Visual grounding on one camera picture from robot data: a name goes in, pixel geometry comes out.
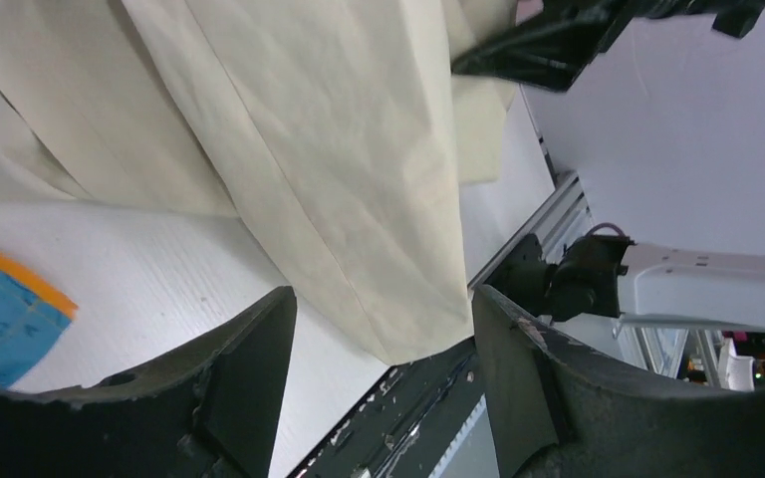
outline screw hole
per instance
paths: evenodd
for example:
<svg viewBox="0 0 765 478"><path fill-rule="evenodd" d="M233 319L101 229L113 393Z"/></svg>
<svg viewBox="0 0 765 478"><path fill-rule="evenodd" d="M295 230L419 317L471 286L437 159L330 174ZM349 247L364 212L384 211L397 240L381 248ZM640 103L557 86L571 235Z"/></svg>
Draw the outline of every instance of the screw hole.
<svg viewBox="0 0 765 478"><path fill-rule="evenodd" d="M107 378L101 380L97 386L118 386L124 385L125 383L130 383L134 380L136 380L135 373L123 371L122 373L116 373L115 375L110 375Z"/></svg>

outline cable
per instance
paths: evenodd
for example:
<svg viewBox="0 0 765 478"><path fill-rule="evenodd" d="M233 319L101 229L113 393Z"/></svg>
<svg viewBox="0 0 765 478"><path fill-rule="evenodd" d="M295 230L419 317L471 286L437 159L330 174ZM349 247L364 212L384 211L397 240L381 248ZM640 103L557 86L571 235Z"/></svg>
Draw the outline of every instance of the cable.
<svg viewBox="0 0 765 478"><path fill-rule="evenodd" d="M596 226L592 227L590 231L588 231L588 234L586 236L592 236L595 232L601 231L603 229L611 229L618 233L621 237L626 237L626 233L623 232L623 229L620 228L617 224L613 222L603 222L600 224L597 224Z"/></svg>

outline white backdrop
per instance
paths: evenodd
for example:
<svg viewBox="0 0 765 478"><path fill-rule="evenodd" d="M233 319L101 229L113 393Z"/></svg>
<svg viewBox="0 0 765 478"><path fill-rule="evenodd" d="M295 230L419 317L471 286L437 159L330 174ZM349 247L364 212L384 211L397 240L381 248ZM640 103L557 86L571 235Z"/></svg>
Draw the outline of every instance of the white backdrop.
<svg viewBox="0 0 765 478"><path fill-rule="evenodd" d="M740 41L711 22L634 21L567 95L527 97L596 219L642 241L765 254L765 12Z"/></svg>

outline beige cloth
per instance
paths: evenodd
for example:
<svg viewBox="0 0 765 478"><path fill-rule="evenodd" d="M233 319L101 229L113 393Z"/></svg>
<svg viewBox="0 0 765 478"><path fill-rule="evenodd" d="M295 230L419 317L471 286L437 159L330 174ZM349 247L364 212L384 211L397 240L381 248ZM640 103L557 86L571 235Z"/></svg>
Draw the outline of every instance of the beige cloth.
<svg viewBox="0 0 765 478"><path fill-rule="evenodd" d="M0 0L0 91L62 164L54 189L238 215L400 363L472 333L458 183L496 176L513 90L451 81L450 48L513 3Z"/></svg>

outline orange border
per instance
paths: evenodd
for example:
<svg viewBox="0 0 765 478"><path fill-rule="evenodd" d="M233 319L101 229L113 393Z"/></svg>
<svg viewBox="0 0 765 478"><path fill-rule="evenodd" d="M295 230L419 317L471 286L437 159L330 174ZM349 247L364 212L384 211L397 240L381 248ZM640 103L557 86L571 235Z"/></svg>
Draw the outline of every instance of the orange border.
<svg viewBox="0 0 765 478"><path fill-rule="evenodd" d="M27 267L0 254L0 271L19 281L41 300L63 313L69 320L75 319L75 311L78 306Z"/></svg>

